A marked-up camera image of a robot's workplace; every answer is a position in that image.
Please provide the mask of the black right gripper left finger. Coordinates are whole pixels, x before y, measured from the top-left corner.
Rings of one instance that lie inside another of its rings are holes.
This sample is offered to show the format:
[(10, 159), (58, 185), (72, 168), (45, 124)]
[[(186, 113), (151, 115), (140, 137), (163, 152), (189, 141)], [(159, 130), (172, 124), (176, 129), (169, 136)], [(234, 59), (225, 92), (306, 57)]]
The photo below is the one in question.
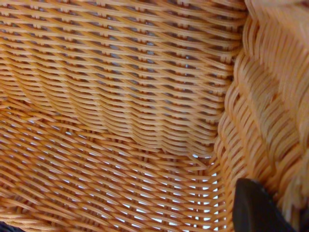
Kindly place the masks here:
[(236, 182), (232, 221), (236, 232), (293, 232), (263, 186), (251, 179)]

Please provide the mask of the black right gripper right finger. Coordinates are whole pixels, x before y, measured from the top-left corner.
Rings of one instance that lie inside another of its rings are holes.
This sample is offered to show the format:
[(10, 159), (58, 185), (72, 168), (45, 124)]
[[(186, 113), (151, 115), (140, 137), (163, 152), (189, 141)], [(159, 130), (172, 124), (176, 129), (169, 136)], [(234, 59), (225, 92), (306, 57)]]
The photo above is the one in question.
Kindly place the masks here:
[(302, 210), (300, 213), (299, 231), (309, 232), (309, 210), (308, 209)]

